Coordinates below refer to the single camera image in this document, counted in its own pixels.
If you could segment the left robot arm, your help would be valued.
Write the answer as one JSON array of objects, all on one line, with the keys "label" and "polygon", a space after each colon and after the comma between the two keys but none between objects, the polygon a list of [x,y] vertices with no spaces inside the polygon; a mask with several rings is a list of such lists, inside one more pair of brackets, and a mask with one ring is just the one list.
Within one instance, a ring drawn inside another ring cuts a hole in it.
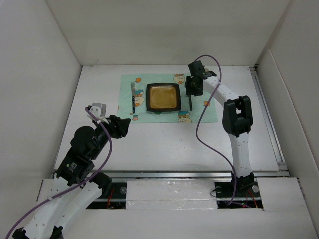
[{"label": "left robot arm", "polygon": [[78,128],[71,148],[56,170],[49,197],[39,203],[37,213],[22,228],[13,228],[14,239],[62,239],[67,229],[97,198],[111,193],[112,179],[101,171],[92,173],[93,161],[111,138],[128,133],[130,119],[111,115],[104,121],[93,118],[95,128]]}]

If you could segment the silver spoon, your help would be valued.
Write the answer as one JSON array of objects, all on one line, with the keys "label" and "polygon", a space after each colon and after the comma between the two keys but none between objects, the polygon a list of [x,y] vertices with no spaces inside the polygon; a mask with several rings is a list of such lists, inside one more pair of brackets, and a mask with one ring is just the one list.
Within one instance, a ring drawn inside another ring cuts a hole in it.
[{"label": "silver spoon", "polygon": [[192,106],[192,97],[191,97],[191,95],[188,96],[188,99],[189,99],[189,109],[190,109],[190,111],[192,111],[193,110],[193,106]]}]

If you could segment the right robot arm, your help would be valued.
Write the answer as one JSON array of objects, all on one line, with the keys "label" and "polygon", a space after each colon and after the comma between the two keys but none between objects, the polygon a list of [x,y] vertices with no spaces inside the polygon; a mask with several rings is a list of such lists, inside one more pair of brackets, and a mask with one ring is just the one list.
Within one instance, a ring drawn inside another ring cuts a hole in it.
[{"label": "right robot arm", "polygon": [[228,134],[232,149],[232,180],[221,185],[218,197],[242,196],[255,183],[249,160],[248,139],[253,125],[251,100],[240,96],[216,79],[217,74],[206,71],[200,60],[188,65],[190,76],[186,78],[186,94],[201,96],[210,93],[222,106],[222,126]]}]

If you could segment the black square amber plate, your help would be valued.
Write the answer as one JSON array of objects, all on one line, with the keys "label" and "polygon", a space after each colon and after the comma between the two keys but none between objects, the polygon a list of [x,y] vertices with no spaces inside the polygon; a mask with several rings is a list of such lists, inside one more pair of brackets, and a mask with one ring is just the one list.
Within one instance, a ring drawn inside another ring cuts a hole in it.
[{"label": "black square amber plate", "polygon": [[181,109],[180,87],[177,83],[151,83],[146,86],[148,112],[173,112]]}]

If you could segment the mint green cartoon placemat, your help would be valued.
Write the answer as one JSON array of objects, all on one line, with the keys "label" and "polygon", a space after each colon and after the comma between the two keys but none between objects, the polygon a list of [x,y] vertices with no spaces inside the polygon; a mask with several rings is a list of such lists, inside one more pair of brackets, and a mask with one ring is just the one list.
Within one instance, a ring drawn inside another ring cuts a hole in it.
[{"label": "mint green cartoon placemat", "polygon": [[[133,123],[198,123],[207,107],[202,123],[218,122],[215,101],[209,101],[210,93],[192,96],[193,110],[189,109],[185,81],[187,73],[175,74],[126,74],[121,76],[117,115],[131,118]],[[132,113],[131,82],[135,82],[135,113]],[[177,83],[180,87],[181,109],[174,112],[148,112],[146,110],[146,86],[151,83]]]}]

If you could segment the silver fork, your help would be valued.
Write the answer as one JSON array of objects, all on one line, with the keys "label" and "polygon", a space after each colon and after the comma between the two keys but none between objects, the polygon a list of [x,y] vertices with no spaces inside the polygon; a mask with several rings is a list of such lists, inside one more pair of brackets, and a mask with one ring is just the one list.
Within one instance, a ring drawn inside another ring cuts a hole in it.
[{"label": "silver fork", "polygon": [[131,93],[132,93],[132,113],[135,113],[135,82],[131,82]]}]

